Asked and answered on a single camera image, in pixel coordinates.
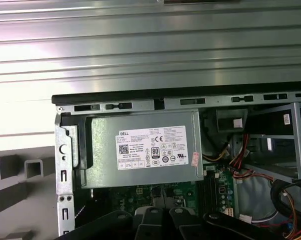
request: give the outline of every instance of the white connector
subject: white connector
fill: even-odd
[[[234,217],[234,209],[233,208],[226,208],[224,214]]]

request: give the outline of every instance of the sheet metal panel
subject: sheet metal panel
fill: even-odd
[[[0,116],[53,116],[58,94],[298,81],[301,0],[0,1]],[[0,136],[54,131],[18,119]]]

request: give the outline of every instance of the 80 plus logo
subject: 80 plus logo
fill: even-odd
[[[150,149],[151,158],[152,159],[159,159],[160,158],[160,148],[159,147],[152,147]]]

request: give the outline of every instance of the gray plastic part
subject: gray plastic part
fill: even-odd
[[[0,156],[0,179],[7,179],[19,174],[21,160],[17,155]]]
[[[55,161],[54,158],[26,160],[24,162],[24,168],[26,179],[38,175],[46,177],[55,173]]]
[[[33,237],[32,231],[11,233],[4,240],[31,240]]]
[[[116,139],[119,131],[185,126],[188,164],[118,170]],[[193,152],[202,154],[198,110],[152,111],[147,113],[100,117],[92,120],[93,166],[86,170],[82,188],[176,183],[203,180],[202,158],[191,165]]]

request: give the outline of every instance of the barcode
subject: barcode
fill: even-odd
[[[129,154],[129,146],[128,144],[119,145],[119,154]]]
[[[284,114],[284,125],[290,125],[291,119],[289,114]]]

